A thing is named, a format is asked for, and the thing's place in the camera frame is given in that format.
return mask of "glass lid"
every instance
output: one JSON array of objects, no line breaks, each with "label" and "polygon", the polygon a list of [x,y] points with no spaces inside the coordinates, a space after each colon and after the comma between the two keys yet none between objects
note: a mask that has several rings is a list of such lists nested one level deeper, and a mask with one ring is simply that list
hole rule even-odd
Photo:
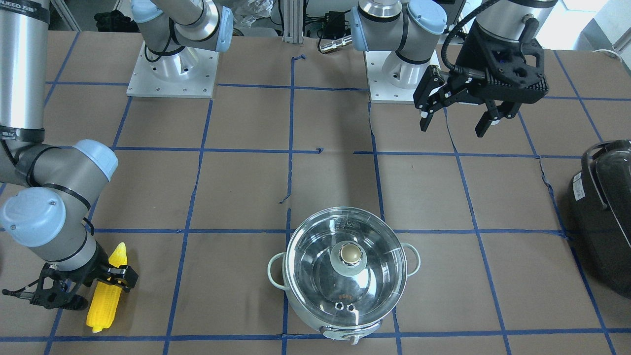
[{"label": "glass lid", "polygon": [[298,301],[338,327],[370,325],[386,316],[401,297],[406,267],[392,229],[352,207],[329,208],[305,220],[285,259]]}]

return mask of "plastic bag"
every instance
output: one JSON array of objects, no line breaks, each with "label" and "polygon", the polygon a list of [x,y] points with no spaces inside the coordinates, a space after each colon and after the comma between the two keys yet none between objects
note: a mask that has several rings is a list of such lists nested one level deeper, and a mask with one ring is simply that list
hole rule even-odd
[{"label": "plastic bag", "polygon": [[236,28],[251,27],[256,20],[270,17],[274,6],[274,0],[222,0],[219,2],[232,10]]}]

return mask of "sticker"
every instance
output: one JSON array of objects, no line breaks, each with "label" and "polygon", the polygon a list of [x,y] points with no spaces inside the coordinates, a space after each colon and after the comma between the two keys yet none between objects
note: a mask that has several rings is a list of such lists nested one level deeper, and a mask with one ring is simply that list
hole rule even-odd
[{"label": "sticker", "polygon": [[578,179],[575,178],[574,183],[572,183],[572,188],[574,189],[574,198],[577,201],[585,197],[585,190],[583,189],[583,179],[581,179],[580,177]]},{"label": "sticker", "polygon": [[0,0],[0,10],[19,13],[45,23],[50,23],[50,11],[31,0]]}]

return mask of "pot handle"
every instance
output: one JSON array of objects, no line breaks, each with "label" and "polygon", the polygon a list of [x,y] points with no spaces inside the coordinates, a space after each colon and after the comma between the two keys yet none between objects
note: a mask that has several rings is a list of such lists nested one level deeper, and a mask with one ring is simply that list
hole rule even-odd
[{"label": "pot handle", "polygon": [[282,253],[276,254],[275,256],[272,256],[272,259],[269,259],[269,263],[268,263],[268,280],[269,280],[269,283],[271,283],[272,286],[274,286],[275,288],[281,289],[283,291],[287,291],[287,287],[277,283],[276,281],[274,281],[274,278],[272,277],[272,264],[277,259],[283,258],[284,256],[285,256],[285,252],[282,252]]},{"label": "pot handle", "polygon": [[416,250],[416,248],[410,243],[401,243],[401,246],[411,250],[412,253],[414,253],[414,256],[416,257],[416,268],[414,269],[414,271],[412,271],[412,272],[410,272],[408,274],[407,277],[410,277],[410,276],[414,275],[415,273],[417,273],[421,269],[421,254],[419,254],[418,250]]}]

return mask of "yellow corn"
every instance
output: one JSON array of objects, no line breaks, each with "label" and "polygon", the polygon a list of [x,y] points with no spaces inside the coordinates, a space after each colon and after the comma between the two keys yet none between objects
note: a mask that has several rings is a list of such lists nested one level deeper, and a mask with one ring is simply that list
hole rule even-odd
[{"label": "yellow corn", "polygon": [[[118,244],[110,256],[109,262],[115,267],[127,265],[125,243]],[[92,327],[93,333],[98,333],[112,325],[116,316],[116,307],[118,307],[121,291],[121,288],[118,286],[106,285],[103,282],[97,283],[97,289],[94,290],[92,304],[85,322],[88,327]]]}]

